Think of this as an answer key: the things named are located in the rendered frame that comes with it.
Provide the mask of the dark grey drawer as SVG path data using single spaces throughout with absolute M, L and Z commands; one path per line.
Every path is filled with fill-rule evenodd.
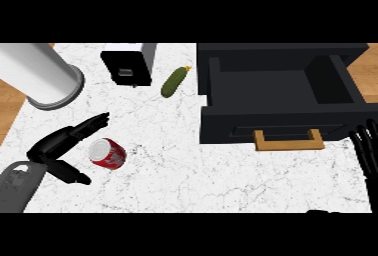
M 305 140 L 317 129 L 325 141 L 338 141 L 367 119 L 378 122 L 378 104 L 314 104 L 313 106 L 215 107 L 201 109 L 201 144 L 252 143 L 261 130 L 268 141 Z
M 316 57 L 305 67 L 282 70 L 223 71 L 209 59 L 214 107 L 317 107 L 361 104 L 351 76 L 338 55 Z

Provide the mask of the white cylinder with grey rim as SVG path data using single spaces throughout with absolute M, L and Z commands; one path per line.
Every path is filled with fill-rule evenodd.
M 84 88 L 84 74 L 47 43 L 0 43 L 0 79 L 29 104 L 50 111 L 65 107 Z

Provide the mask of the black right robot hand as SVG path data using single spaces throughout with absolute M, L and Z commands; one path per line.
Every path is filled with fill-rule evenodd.
M 363 171 L 370 211 L 378 214 L 378 123 L 366 120 L 357 131 L 348 132 Z

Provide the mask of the dark grey drawer front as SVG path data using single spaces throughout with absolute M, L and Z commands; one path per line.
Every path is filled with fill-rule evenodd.
M 325 141 L 338 141 L 367 119 L 378 122 L 378 104 L 314 104 L 313 106 L 215 107 L 201 109 L 201 144 L 252 143 L 261 130 L 268 141 L 305 140 L 317 129 Z

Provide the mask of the dark grey cabinet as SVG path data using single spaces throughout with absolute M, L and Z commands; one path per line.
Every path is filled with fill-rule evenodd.
M 208 94 L 209 59 L 221 71 L 302 70 L 316 57 L 336 55 L 348 67 L 369 49 L 366 43 L 198 43 L 198 94 Z

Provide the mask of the green cucumber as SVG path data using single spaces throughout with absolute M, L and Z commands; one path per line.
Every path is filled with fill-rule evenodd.
M 190 70 L 190 66 L 184 66 L 184 67 L 178 67 L 171 73 L 161 87 L 161 95 L 164 98 L 168 98 L 172 96 L 178 88 L 178 85 L 181 84 L 186 78 L 189 70 Z

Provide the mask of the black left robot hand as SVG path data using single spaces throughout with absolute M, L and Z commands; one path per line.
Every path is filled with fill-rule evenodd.
M 47 167 L 47 172 L 65 183 L 88 185 L 91 179 L 71 166 L 60 157 L 79 141 L 107 126 L 109 113 L 102 113 L 82 121 L 76 126 L 66 126 L 50 133 L 26 152 L 28 159 Z

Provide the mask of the red can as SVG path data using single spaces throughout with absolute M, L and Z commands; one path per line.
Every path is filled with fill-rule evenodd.
M 116 170 L 125 163 L 127 153 L 124 148 L 109 138 L 93 142 L 88 148 L 91 163 L 109 170 Z

